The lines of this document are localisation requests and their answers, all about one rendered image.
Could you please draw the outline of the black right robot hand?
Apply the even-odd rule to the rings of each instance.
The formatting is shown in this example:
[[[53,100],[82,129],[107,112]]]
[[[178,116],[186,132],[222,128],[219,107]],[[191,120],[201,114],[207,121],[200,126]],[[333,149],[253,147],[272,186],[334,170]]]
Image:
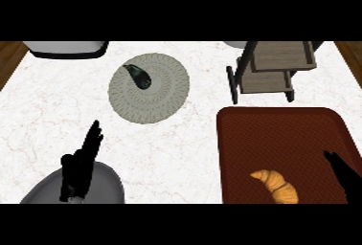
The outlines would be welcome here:
[[[346,191],[346,201],[352,205],[362,205],[362,177],[349,167],[340,155],[328,151],[324,152],[324,157],[331,164],[340,185]]]

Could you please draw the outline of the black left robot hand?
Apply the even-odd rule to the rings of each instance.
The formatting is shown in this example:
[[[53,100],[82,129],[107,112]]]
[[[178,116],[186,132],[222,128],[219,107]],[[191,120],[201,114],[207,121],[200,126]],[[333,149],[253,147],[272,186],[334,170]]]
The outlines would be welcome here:
[[[61,184],[61,202],[80,203],[87,195],[93,164],[104,140],[99,121],[95,121],[83,140],[83,147],[74,154],[65,154],[61,157],[62,166],[62,184]]]

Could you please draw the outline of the golden croissant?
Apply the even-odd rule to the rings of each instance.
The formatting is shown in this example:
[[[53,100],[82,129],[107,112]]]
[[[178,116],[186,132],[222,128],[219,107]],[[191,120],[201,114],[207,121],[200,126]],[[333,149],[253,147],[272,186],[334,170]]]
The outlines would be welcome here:
[[[275,170],[260,169],[250,175],[257,179],[272,194],[277,204],[297,204],[299,194],[294,186],[284,180],[284,176]]]

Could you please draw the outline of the dark red rectangular tray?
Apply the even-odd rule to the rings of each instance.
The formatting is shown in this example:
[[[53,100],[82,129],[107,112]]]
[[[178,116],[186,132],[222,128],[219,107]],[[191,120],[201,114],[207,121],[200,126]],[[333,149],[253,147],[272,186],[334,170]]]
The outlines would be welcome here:
[[[336,152],[362,175],[362,156],[340,114],[324,107],[226,107],[216,115],[222,199],[226,204],[271,204],[250,174],[269,169],[297,189],[302,204],[343,204],[325,152]]]

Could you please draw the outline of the wooden tiered basket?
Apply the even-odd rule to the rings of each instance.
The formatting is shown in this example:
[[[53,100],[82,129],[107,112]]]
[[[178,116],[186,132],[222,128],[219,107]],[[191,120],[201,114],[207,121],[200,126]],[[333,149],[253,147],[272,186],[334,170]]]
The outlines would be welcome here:
[[[322,41],[248,41],[237,58],[237,70],[226,67],[234,103],[240,94],[284,93],[294,101],[291,78],[316,68],[314,52]]]

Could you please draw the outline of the grey round woven placemat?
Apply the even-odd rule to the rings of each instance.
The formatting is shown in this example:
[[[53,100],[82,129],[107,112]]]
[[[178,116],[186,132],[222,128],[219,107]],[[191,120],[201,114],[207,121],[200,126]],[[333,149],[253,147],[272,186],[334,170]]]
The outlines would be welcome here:
[[[150,75],[151,86],[142,90],[124,65],[135,64]],[[169,119],[181,110],[189,93],[189,75],[182,63],[160,53],[130,58],[116,70],[110,83],[110,103],[132,123],[150,124]]]

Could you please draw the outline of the dark eggplant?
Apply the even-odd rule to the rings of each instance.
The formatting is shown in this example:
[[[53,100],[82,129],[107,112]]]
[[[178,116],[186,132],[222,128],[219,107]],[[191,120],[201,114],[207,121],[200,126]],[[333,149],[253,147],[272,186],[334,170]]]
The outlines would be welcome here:
[[[151,78],[148,72],[135,64],[124,65],[124,69],[127,70],[138,87],[142,90],[147,90],[151,86]]]

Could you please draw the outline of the white appliance with black base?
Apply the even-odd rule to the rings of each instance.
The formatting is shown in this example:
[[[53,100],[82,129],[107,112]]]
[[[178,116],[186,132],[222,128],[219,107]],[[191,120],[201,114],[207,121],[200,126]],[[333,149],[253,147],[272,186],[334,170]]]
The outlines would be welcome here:
[[[108,41],[25,41],[34,57],[49,59],[90,59],[108,50]]]

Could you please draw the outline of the pale grey round object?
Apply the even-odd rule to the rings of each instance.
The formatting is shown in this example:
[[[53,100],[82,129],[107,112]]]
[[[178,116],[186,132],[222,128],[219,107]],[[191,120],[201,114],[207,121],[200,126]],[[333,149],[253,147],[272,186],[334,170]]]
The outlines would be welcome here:
[[[237,49],[244,49],[247,46],[247,41],[223,41],[225,44]]]

